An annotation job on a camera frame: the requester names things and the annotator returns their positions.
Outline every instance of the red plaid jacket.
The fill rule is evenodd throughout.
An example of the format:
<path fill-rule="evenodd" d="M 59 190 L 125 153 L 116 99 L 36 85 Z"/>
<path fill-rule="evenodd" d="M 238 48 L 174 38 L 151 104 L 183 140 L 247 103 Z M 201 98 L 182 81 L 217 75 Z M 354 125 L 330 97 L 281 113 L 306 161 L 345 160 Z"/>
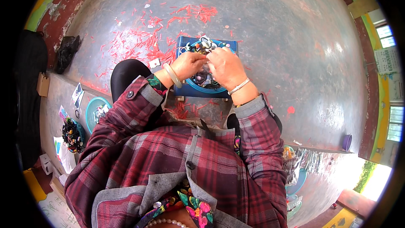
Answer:
<path fill-rule="evenodd" d="M 80 226 L 133 227 L 188 178 L 194 197 L 210 205 L 215 227 L 287 227 L 284 143 L 266 96 L 235 109 L 241 158 L 234 129 L 212 130 L 210 140 L 203 129 L 176 125 L 164 113 L 158 128 L 143 132 L 162 99 L 140 76 L 94 128 L 65 184 Z"/>

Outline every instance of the jade bangle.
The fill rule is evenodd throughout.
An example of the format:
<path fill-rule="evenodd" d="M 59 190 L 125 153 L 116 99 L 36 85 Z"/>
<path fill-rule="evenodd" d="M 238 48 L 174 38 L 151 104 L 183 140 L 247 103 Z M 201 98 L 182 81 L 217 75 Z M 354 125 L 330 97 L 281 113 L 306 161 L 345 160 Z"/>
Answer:
<path fill-rule="evenodd" d="M 179 80 L 179 78 L 177 77 L 177 75 L 175 74 L 173 69 L 170 67 L 170 65 L 168 63 L 164 63 L 163 68 L 166 69 L 167 73 L 169 74 L 169 76 L 173 80 L 173 82 L 175 83 L 176 87 L 181 88 L 183 86 L 183 84 L 181 83 L 181 81 Z"/>

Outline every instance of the black plastic bag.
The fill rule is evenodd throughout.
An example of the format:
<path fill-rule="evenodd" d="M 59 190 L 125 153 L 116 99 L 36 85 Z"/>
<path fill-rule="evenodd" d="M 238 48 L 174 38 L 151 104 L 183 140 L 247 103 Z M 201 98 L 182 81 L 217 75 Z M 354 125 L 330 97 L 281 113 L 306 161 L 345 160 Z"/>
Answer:
<path fill-rule="evenodd" d="M 56 57 L 58 63 L 55 67 L 55 71 L 58 74 L 62 74 L 66 68 L 68 68 L 74 54 L 77 52 L 77 49 L 80 45 L 80 36 L 64 36 L 62 38 L 62 43 Z"/>

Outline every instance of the black button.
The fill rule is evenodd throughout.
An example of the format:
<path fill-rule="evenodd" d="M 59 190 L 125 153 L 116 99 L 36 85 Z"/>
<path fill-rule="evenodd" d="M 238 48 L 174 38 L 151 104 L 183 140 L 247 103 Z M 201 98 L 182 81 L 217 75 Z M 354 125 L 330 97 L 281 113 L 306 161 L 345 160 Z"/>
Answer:
<path fill-rule="evenodd" d="M 127 98 L 131 98 L 132 96 L 134 96 L 134 92 L 133 91 L 129 91 L 127 94 Z"/>
<path fill-rule="evenodd" d="M 196 168 L 196 165 L 194 165 L 193 162 L 191 162 L 191 161 L 187 161 L 187 162 L 185 163 L 185 165 L 186 165 L 188 168 L 190 168 L 191 170 L 194 170 L 194 169 Z"/>

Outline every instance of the purple bowl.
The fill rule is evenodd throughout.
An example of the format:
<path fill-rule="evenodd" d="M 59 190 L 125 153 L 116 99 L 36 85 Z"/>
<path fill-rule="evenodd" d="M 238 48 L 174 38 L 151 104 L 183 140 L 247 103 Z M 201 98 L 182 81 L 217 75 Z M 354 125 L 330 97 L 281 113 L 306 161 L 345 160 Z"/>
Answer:
<path fill-rule="evenodd" d="M 352 144 L 352 134 L 346 135 L 346 136 L 343 138 L 343 145 L 342 145 L 342 148 L 343 148 L 346 152 L 348 152 L 349 149 L 350 149 L 350 145 L 351 145 L 351 144 Z"/>

